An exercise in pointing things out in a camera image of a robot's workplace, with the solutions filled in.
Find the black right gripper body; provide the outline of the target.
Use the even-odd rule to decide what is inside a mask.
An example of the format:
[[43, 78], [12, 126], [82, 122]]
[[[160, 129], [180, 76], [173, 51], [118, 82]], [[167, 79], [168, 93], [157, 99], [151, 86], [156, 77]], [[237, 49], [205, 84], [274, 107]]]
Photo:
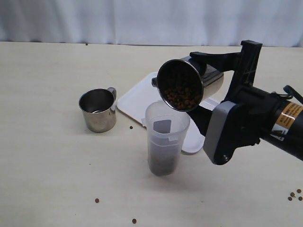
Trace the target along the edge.
[[221, 54], [213, 64], [220, 72], [234, 72], [224, 100], [213, 110], [216, 165], [226, 164], [237, 148], [259, 144], [278, 103], [275, 95], [253, 86], [262, 44], [243, 40], [241, 45], [240, 52]]

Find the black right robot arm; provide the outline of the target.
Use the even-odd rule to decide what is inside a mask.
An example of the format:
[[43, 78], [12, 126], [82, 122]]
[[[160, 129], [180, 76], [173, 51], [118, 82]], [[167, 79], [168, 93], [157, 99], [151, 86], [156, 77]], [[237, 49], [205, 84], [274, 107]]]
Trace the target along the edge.
[[211, 162], [224, 165], [237, 148], [265, 140], [297, 159], [303, 158], [303, 98], [291, 86], [284, 93], [253, 86], [262, 44], [243, 40], [240, 52], [192, 52], [191, 58], [220, 72], [233, 71], [224, 100], [213, 110], [197, 107], [189, 112], [205, 140]]

